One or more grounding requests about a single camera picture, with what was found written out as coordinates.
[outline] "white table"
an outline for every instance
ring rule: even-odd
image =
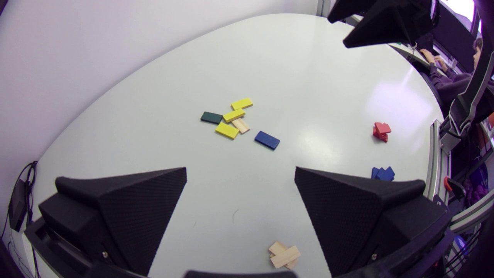
[[[429,127],[443,119],[428,85],[394,50],[346,49],[342,39],[351,28],[310,15],[259,16],[142,67],[43,155],[33,219],[55,193],[57,176],[186,166],[188,182],[149,276],[276,271],[267,248],[280,240],[300,250],[293,270],[301,278],[329,277],[295,167],[370,177],[372,167],[392,166],[397,181],[424,180]],[[227,113],[245,97],[254,103],[244,117],[251,130],[235,140],[199,120],[204,111]],[[372,136],[374,122],[390,125],[388,143]],[[281,140],[275,151],[254,142],[259,130]],[[43,278],[54,277],[40,264]]]

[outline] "natural wood block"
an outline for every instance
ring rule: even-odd
[[[244,134],[250,130],[250,127],[241,118],[233,120],[232,124],[240,130],[241,134]]]
[[[275,255],[280,254],[281,252],[287,250],[288,248],[283,245],[283,243],[276,241],[271,247],[269,247],[269,251],[271,251],[271,255],[269,255],[270,258],[273,258]],[[285,265],[286,268],[292,269],[298,262],[298,259],[295,259]]]
[[[292,246],[271,258],[271,262],[273,263],[275,268],[278,269],[298,257],[300,257],[300,252],[298,251],[297,246]]]
[[[287,249],[288,248],[284,246],[283,243],[276,241],[273,245],[271,245],[271,247],[269,247],[268,250],[271,251],[271,253],[278,255]]]

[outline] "black cable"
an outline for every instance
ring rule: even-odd
[[[19,176],[17,177],[17,179],[15,180],[15,184],[14,184],[14,187],[15,185],[17,184],[17,181],[21,178],[22,176],[22,173],[24,173],[24,171],[28,168],[28,167],[31,167],[32,165],[36,165],[38,162],[37,161],[33,161],[31,163],[29,163],[28,165],[26,165],[24,167],[24,169],[22,169],[21,173],[19,174]],[[7,227],[7,218],[8,218],[8,213],[10,212],[10,209],[7,210],[7,216],[5,217],[5,225],[3,225],[3,231],[1,232],[1,236],[0,238],[3,239],[3,234],[5,233],[5,228]]]
[[[468,247],[470,246],[470,244],[473,243],[473,240],[474,238],[477,238],[479,236],[479,233],[480,233],[480,229],[478,231],[476,231],[466,242],[465,242],[465,245],[463,246],[463,248],[461,248],[458,253],[456,255],[454,255],[451,260],[448,261],[448,263],[445,265],[445,268],[447,268],[448,266],[452,265],[455,260],[457,260],[458,257],[460,257],[463,253],[466,252],[466,250],[468,250]]]
[[[471,251],[472,251],[472,249],[473,249],[473,248],[471,248],[471,249],[470,249],[470,247],[471,247],[471,245],[473,245],[473,243],[474,243],[474,242],[478,239],[478,237],[479,237],[479,231],[477,231],[477,232],[475,233],[475,235],[474,235],[474,236],[472,236],[472,237],[470,238],[470,239],[472,240],[472,241],[470,242],[470,244],[469,244],[468,246],[467,246],[467,245],[465,245],[464,249],[462,249],[462,251],[461,251],[461,252],[458,252],[458,254],[456,254],[456,255],[459,255],[459,256],[458,256],[456,259],[454,259],[454,260],[452,259],[452,260],[450,261],[450,263],[448,263],[448,264],[445,266],[445,269],[447,269],[447,268],[451,268],[451,269],[450,269],[449,271],[445,272],[445,273],[443,274],[443,276],[445,276],[446,274],[448,274],[448,273],[452,272],[452,271],[453,271],[453,270],[454,270],[457,266],[459,266],[459,265],[460,265],[460,264],[462,264],[464,261],[466,261],[466,259],[467,259],[470,255],[468,254],[468,255],[466,255],[466,256],[463,256],[463,258],[462,258],[461,256],[462,256],[462,255],[464,255],[464,254],[466,253],[466,251],[467,251],[467,250],[468,250],[468,252],[471,252]]]
[[[26,229],[31,225],[31,222],[33,221],[33,186],[34,186],[34,183],[36,181],[36,165],[37,165],[37,161],[34,161],[32,163],[32,166],[31,168],[29,168],[28,170],[28,177],[26,178],[27,182],[26,182],[26,190],[25,190],[25,194],[26,194],[26,204],[27,204],[27,214],[28,214],[28,218],[26,220]],[[31,171],[33,173],[33,178],[31,179],[31,183],[29,183],[29,176],[31,175]],[[38,261],[36,259],[36,252],[34,251],[34,247],[31,245],[31,251],[33,252],[33,261],[34,261],[34,267],[35,267],[35,278],[41,278],[41,275],[40,275],[40,271],[38,269]]]
[[[33,161],[31,163],[29,163],[28,165],[26,165],[21,173],[19,174],[19,176],[17,177],[16,181],[15,181],[15,185],[14,187],[17,185],[17,182],[19,181],[19,179],[21,178],[22,174],[24,173],[24,171],[26,169],[28,169],[28,174],[27,174],[27,177],[26,177],[26,181],[24,183],[24,200],[25,200],[25,203],[26,203],[26,208],[27,208],[27,219],[26,219],[26,229],[29,227],[29,225],[31,225],[31,222],[33,221],[33,186],[36,182],[36,165],[38,164],[37,161]],[[5,228],[7,227],[7,219],[8,219],[8,213],[10,212],[10,210],[7,211],[7,216],[5,218],[5,224],[3,226],[3,231],[2,231],[2,234],[0,236],[0,238],[3,239],[3,235],[5,234]],[[19,254],[17,253],[16,251],[16,248],[15,248],[15,242],[13,241],[13,238],[12,238],[12,233],[9,235],[10,236],[10,242],[9,242],[9,246],[10,244],[12,244],[13,248],[14,248],[14,253],[17,255],[17,260],[18,260],[18,263],[19,263],[19,266],[24,266],[26,269],[29,270],[29,268],[21,261],[21,256],[19,256]],[[34,251],[34,248],[33,246],[31,245],[31,250],[33,252],[33,260],[34,260],[34,266],[35,266],[35,270],[36,270],[36,273],[34,275],[34,278],[41,278],[41,275],[40,275],[40,272],[39,272],[39,269],[38,269],[38,261],[36,260],[36,253]]]
[[[9,248],[10,244],[12,244],[12,246],[13,246],[12,248],[14,249],[14,253],[17,256],[17,262],[18,262],[18,265],[20,266],[19,269],[22,271],[22,273],[24,274],[24,276],[26,276],[26,272],[22,269],[22,267],[25,267],[28,270],[27,273],[29,273],[29,276],[30,277],[33,277],[33,275],[31,274],[31,271],[29,270],[29,268],[21,261],[21,256],[19,256],[19,254],[17,253],[17,250],[15,249],[15,242],[14,242],[14,239],[12,238],[11,235],[10,235],[10,241],[7,244],[7,248],[8,248],[8,253],[12,257],[12,254],[10,253],[10,248]]]

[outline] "blue block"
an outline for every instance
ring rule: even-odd
[[[392,181],[395,179],[395,172],[391,169],[391,166],[384,171],[380,171],[377,173],[377,178],[383,181]]]
[[[260,131],[254,138],[255,141],[265,145],[266,147],[274,150],[278,144],[280,143],[280,140],[272,137],[271,135],[264,133]]]
[[[375,174],[375,179],[376,179],[376,180],[380,180],[380,179],[381,179],[380,177],[381,177],[381,175],[383,175],[383,174],[384,174],[384,171],[385,171],[385,170],[384,170],[384,168],[382,168],[382,167],[381,167],[381,168],[379,169],[379,171],[377,171],[377,174]]]
[[[372,167],[372,175],[370,178],[375,179],[375,177],[377,176],[377,172],[379,172],[379,169],[376,167]]]

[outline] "stack of wooden blocks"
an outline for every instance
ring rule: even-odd
[[[298,262],[298,257],[300,257],[300,252],[297,246],[292,246],[286,248],[281,242],[276,241],[271,247],[269,247],[271,255],[271,262],[275,268],[280,268],[285,266],[288,269],[292,269]]]
[[[201,121],[217,124],[218,126],[215,131],[233,140],[237,137],[239,132],[244,134],[250,130],[250,127],[242,120],[242,117],[246,114],[243,108],[250,106],[252,106],[250,98],[244,98],[232,103],[232,112],[225,115],[204,112]],[[262,131],[259,131],[254,138],[254,141],[259,142],[272,150],[275,150],[280,143],[279,139]]]
[[[216,127],[216,132],[230,139],[235,139],[239,132],[244,134],[250,130],[250,127],[241,119],[246,114],[243,108],[249,106],[252,106],[252,101],[250,98],[244,98],[232,103],[232,112],[225,115],[204,112],[201,117],[201,121],[217,124],[218,126]]]

